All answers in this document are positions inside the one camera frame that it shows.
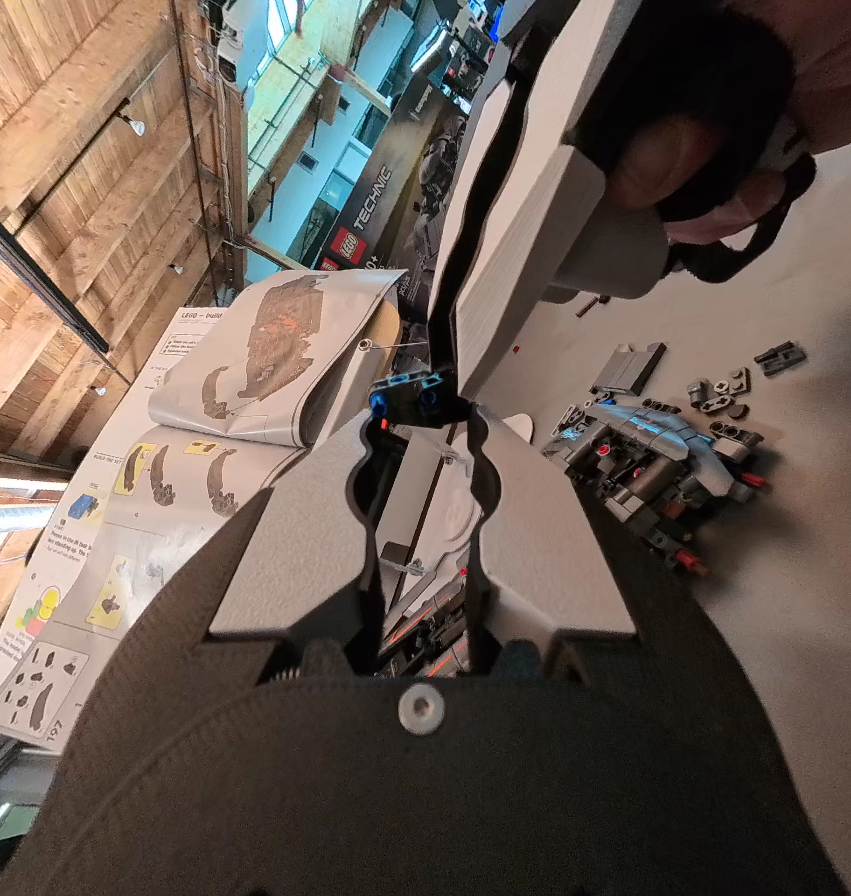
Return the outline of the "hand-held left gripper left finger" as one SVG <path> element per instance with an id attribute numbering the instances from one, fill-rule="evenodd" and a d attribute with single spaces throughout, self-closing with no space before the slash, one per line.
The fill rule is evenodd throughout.
<path id="1" fill-rule="evenodd" d="M 384 622 L 375 528 L 355 485 L 372 460 L 358 412 L 279 477 L 210 625 L 230 640 L 379 639 Z"/>

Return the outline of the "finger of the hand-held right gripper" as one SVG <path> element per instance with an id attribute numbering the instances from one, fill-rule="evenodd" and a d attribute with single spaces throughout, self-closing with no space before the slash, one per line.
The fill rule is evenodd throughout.
<path id="1" fill-rule="evenodd" d="M 519 145 L 521 104 L 516 87 L 499 83 L 471 118 L 442 232 L 427 315 L 430 370 L 448 375 L 456 368 L 454 312 L 474 270 L 487 215 Z"/>
<path id="2" fill-rule="evenodd" d="M 554 288 L 581 226 L 607 189 L 607 177 L 565 141 L 586 63 L 615 2 L 534 2 L 510 21 L 476 95 L 473 118 L 499 83 L 516 87 L 519 145 L 487 215 L 472 274 L 454 312 L 457 394 L 475 400 L 536 304 L 566 302 L 578 290 Z"/>

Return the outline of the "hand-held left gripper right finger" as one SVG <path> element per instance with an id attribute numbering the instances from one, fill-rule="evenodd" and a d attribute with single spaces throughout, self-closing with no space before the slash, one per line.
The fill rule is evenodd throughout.
<path id="1" fill-rule="evenodd" d="M 546 666 L 568 637 L 627 641 L 636 625 L 570 480 L 482 405 L 467 422 L 478 519 L 467 559 L 471 668 L 531 644 Z"/>

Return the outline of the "small black lego assembly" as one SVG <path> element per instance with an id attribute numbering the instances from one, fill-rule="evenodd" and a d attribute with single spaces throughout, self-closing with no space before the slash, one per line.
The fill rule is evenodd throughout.
<path id="1" fill-rule="evenodd" d="M 393 425 L 440 429 L 467 421 L 469 401 L 457 394 L 450 372 L 420 371 L 393 375 L 374 382 L 369 390 L 374 419 Z"/>

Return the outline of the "black lego set box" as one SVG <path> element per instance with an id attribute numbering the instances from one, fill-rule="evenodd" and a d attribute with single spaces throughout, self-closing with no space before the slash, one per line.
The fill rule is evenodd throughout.
<path id="1" fill-rule="evenodd" d="M 412 77 L 325 240 L 317 268 L 403 270 L 398 312 L 425 324 L 465 111 Z"/>

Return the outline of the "dark grey lego panel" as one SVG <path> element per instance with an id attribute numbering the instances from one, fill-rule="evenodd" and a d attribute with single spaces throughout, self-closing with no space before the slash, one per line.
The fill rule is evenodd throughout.
<path id="1" fill-rule="evenodd" d="M 650 343 L 643 350 L 634 350 L 629 344 L 618 345 L 589 391 L 640 396 L 666 349 L 664 342 Z"/>

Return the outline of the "lego instruction booklet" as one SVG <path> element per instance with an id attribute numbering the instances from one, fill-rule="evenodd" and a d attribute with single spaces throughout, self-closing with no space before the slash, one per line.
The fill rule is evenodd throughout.
<path id="1" fill-rule="evenodd" d="M 400 271 L 277 273 L 161 378 L 73 587 L 0 684 L 0 735 L 61 753 L 118 644 L 176 571 L 302 459 Z"/>

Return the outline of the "grey lego car section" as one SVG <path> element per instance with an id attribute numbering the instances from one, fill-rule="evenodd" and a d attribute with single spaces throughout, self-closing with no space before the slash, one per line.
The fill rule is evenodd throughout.
<path id="1" fill-rule="evenodd" d="M 670 569 L 706 576 L 697 529 L 729 501 L 746 503 L 767 481 L 753 471 L 764 436 L 728 422 L 705 434 L 680 409 L 646 399 L 571 406 L 541 453 Z"/>

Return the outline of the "person's right hand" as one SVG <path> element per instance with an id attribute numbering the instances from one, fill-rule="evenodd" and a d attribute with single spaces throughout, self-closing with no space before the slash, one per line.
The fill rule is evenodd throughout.
<path id="1" fill-rule="evenodd" d="M 724 2 L 762 21 L 790 49 L 796 80 L 790 117 L 813 154 L 851 143 L 851 1 Z M 660 203 L 718 153 L 724 130 L 693 114 L 669 114 L 635 132 L 607 178 L 607 197 L 625 209 Z M 677 242 L 707 245 L 733 236 L 774 209 L 784 176 L 761 169 L 747 175 L 724 203 L 699 218 L 666 225 Z"/>

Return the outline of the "white book stand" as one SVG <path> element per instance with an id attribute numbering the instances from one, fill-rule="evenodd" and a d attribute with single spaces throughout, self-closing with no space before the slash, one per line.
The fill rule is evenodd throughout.
<path id="1" fill-rule="evenodd" d="M 476 509 L 464 423 L 422 429 L 375 421 L 382 465 L 369 512 L 390 611 L 420 588 L 418 606 L 453 577 Z"/>

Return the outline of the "printed task sheet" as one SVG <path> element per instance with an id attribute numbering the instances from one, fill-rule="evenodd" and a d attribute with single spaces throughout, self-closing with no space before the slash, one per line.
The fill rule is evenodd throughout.
<path id="1" fill-rule="evenodd" d="M 83 569 L 122 463 L 138 437 L 152 427 L 151 393 L 224 314 L 223 309 L 179 309 L 155 347 L 140 356 L 145 365 L 118 404 L 104 399 L 106 417 L 79 425 L 78 444 L 87 447 L 88 453 L 39 536 L 0 624 L 0 684 Z"/>

